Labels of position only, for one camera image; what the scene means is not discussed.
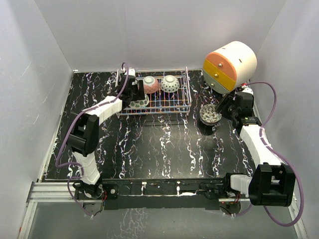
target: black table surface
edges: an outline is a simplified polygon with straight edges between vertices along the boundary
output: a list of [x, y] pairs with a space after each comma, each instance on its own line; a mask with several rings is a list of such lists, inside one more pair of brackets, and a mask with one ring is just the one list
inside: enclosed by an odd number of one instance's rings
[[[142, 72], [147, 75], [184, 75], [176, 72]], [[252, 176], [255, 164], [247, 146], [222, 118], [214, 127], [199, 120], [200, 108], [218, 103], [221, 95], [205, 82], [202, 72], [189, 71], [190, 113], [110, 117], [100, 126], [95, 151], [103, 179], [220, 178], [227, 172]], [[104, 99], [114, 86], [116, 72], [75, 73], [43, 181], [79, 175], [77, 167], [57, 169], [55, 159], [66, 135], [71, 111], [79, 113]], [[75, 161], [66, 146], [61, 162]]]

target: bowl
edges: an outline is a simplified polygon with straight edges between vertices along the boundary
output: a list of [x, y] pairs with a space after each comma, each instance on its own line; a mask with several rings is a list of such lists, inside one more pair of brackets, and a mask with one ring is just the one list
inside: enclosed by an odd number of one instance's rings
[[145, 100], [140, 101], [131, 101], [130, 107], [131, 108], [143, 108], [146, 107], [150, 102], [149, 96], [145, 94]]
[[155, 93], [160, 89], [160, 84], [157, 79], [155, 79], [153, 76], [146, 76], [143, 79], [144, 84], [144, 92], [146, 94], [152, 94]]
[[160, 88], [167, 93], [173, 93], [178, 91], [180, 85], [178, 79], [175, 76], [165, 76], [160, 82]]
[[207, 104], [200, 108], [199, 118], [203, 124], [213, 126], [221, 120], [222, 115], [215, 111], [214, 104]]

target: red patterned bowl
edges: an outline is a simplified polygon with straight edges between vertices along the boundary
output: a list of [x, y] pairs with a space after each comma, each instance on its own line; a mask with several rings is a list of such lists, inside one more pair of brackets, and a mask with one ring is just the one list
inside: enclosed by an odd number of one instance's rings
[[144, 92], [146, 94], [152, 94], [155, 93], [160, 89], [160, 84], [157, 79], [155, 79], [153, 76], [146, 76], [143, 79], [144, 84]]

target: white side panel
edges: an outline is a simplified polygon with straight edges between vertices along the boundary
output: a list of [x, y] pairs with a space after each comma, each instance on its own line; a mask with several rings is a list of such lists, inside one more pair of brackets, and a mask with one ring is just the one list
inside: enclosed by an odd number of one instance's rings
[[241, 41], [257, 52], [285, 0], [35, 0], [72, 69], [202, 68]]
[[257, 52], [284, 2], [127, 0], [129, 62], [140, 69], [199, 69], [208, 53], [232, 41]]
[[0, 231], [17, 238], [72, 71], [33, 0], [0, 0]]
[[124, 0], [35, 2], [72, 70], [114, 71], [128, 61]]
[[[258, 67], [252, 79], [269, 82], [277, 91], [277, 108], [266, 134], [272, 147], [300, 174], [305, 192], [303, 222], [310, 239], [319, 235], [318, 13], [318, 0], [287, 0], [257, 53]], [[273, 93], [268, 86], [252, 88], [265, 120]]]

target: cylindrical drawer unit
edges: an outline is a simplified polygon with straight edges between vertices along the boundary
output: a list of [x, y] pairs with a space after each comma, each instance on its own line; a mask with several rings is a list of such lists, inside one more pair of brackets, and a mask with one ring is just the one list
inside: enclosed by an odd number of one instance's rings
[[254, 51], [242, 42], [233, 41], [206, 56], [203, 73], [213, 90], [225, 94], [248, 81], [256, 67]]

